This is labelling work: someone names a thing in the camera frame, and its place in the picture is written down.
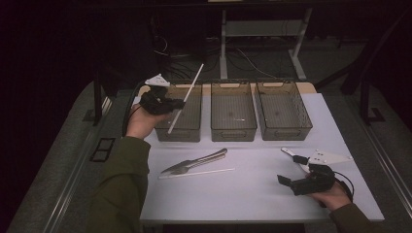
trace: white table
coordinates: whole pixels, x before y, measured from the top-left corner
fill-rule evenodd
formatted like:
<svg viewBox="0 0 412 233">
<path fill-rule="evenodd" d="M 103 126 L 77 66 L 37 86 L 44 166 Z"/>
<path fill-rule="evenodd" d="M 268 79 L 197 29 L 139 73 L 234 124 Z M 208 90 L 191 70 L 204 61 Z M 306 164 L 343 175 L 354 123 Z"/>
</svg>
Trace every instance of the white table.
<svg viewBox="0 0 412 233">
<path fill-rule="evenodd" d="M 199 143 L 159 142 L 155 132 L 147 141 L 149 189 L 141 220 L 143 224 L 313 222 L 328 219 L 328 210 L 307 196 L 294 196 L 278 183 L 277 175 L 303 179 L 299 165 L 280 151 L 287 147 L 310 156 L 316 149 L 350 156 L 350 152 L 321 94 L 302 94 L 313 128 L 305 141 L 263 141 L 259 128 L 250 143 L 214 143 L 210 129 L 210 96 L 202 106 Z M 195 159 L 227 148 L 226 158 L 195 167 L 190 172 L 235 168 L 234 171 L 159 180 L 165 168 L 186 159 Z M 383 220 L 355 162 L 333 164 L 334 171 L 346 175 L 355 186 L 354 201 L 371 220 Z"/>
</svg>

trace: tongs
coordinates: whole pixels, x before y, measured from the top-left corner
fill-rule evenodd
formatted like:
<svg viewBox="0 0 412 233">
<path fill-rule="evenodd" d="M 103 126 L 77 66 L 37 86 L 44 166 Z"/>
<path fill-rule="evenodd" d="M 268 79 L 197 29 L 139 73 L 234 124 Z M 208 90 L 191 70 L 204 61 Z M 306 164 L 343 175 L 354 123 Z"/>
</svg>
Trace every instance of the tongs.
<svg viewBox="0 0 412 233">
<path fill-rule="evenodd" d="M 186 173 L 190 168 L 197 167 L 205 163 L 210 163 L 210 162 L 222 159 L 225 157 L 226 153 L 227 153 L 227 149 L 222 149 L 210 155 L 200 157 L 194 160 L 185 160 L 183 162 L 180 162 L 176 165 L 173 165 L 167 168 L 161 173 L 170 172 L 170 174 L 172 175 L 181 175 L 181 174 Z"/>
</svg>

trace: cable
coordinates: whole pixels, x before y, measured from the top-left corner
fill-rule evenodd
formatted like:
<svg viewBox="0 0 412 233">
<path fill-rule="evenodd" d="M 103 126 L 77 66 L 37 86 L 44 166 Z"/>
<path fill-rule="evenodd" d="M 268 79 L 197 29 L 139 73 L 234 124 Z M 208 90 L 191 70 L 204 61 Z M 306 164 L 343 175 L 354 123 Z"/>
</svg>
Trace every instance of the cable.
<svg viewBox="0 0 412 233">
<path fill-rule="evenodd" d="M 251 59 L 249 59 L 249 57 L 248 57 L 243 51 L 241 51 L 240 49 L 237 49 L 237 50 L 239 50 L 239 51 L 243 54 L 243 56 L 245 56 L 245 58 L 249 61 L 249 63 L 251 63 L 251 65 L 252 65 L 258 72 L 262 73 L 263 75 L 266 75 L 266 76 L 269 76 L 269 77 L 271 77 L 271 78 L 275 78 L 275 79 L 276 79 L 275 76 L 269 75 L 269 74 L 267 74 L 267 73 L 259 70 L 258 67 L 251 61 Z"/>
</svg>

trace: white stick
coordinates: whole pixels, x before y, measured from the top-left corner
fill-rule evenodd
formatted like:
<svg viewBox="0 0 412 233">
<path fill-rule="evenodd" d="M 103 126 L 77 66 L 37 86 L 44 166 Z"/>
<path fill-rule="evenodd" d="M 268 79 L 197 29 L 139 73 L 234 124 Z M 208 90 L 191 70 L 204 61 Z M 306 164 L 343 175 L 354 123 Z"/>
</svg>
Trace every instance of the white stick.
<svg viewBox="0 0 412 233">
<path fill-rule="evenodd" d="M 167 175 L 167 176 L 160 176 L 158 178 L 159 179 L 180 178 L 180 177 L 188 177 L 188 176 L 203 175 L 203 174 L 218 173 L 218 172 L 228 172 L 228 171 L 234 171 L 234 168 L 207 171 L 207 172 L 198 172 L 198 173 L 186 173 L 186 174 L 181 174 L 181 175 Z"/>
<path fill-rule="evenodd" d="M 190 92 L 191 92 L 191 90 L 193 89 L 194 84 L 196 83 L 197 77 L 199 77 L 199 74 L 200 74 L 200 71 L 202 70 L 202 68 L 203 68 L 203 63 L 202 63 L 202 65 L 200 66 L 199 71 L 197 71 L 196 77 L 194 77 L 194 80 L 193 80 L 193 82 L 191 83 L 191 86 L 190 86 L 190 88 L 189 88 L 189 90 L 188 90 L 188 93 L 186 94 L 186 97 L 185 97 L 185 99 L 183 100 L 184 103 L 186 103 L 186 101 L 188 100 L 189 95 L 190 95 Z M 168 134 L 171 134 L 171 133 L 172 133 L 172 130 L 173 130 L 173 128 L 175 127 L 176 121 L 178 121 L 178 118 L 179 118 L 179 115 L 180 115 L 181 112 L 182 112 L 182 110 L 179 110 L 179 112 L 176 114 L 175 118 L 173 119 L 173 122 L 172 122 L 172 124 L 170 125 L 169 130 L 167 131 Z"/>
</svg>

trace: person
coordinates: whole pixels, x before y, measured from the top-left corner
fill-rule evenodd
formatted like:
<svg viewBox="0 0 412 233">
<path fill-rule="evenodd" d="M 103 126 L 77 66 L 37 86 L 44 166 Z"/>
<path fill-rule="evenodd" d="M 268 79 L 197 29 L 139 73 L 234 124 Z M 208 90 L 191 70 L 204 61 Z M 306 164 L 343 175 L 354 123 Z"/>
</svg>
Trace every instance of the person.
<svg viewBox="0 0 412 233">
<path fill-rule="evenodd" d="M 384 233 L 378 224 L 371 222 L 358 206 L 351 202 L 345 189 L 335 183 L 325 192 L 317 192 L 308 196 L 322 202 L 330 210 L 330 218 L 340 233 Z"/>
<path fill-rule="evenodd" d="M 144 139 L 168 115 L 153 116 L 132 107 L 125 137 L 104 166 L 103 181 L 92 194 L 86 232 L 139 232 L 148 187 L 151 145 Z"/>
<path fill-rule="evenodd" d="M 139 105 L 132 107 L 125 137 L 104 167 L 104 179 L 93 193 L 86 232 L 139 232 L 140 214 L 148 187 L 151 146 L 144 139 L 168 115 L 153 116 Z M 382 233 L 353 204 L 339 183 L 331 190 L 309 194 L 323 202 L 341 233 Z"/>
</svg>

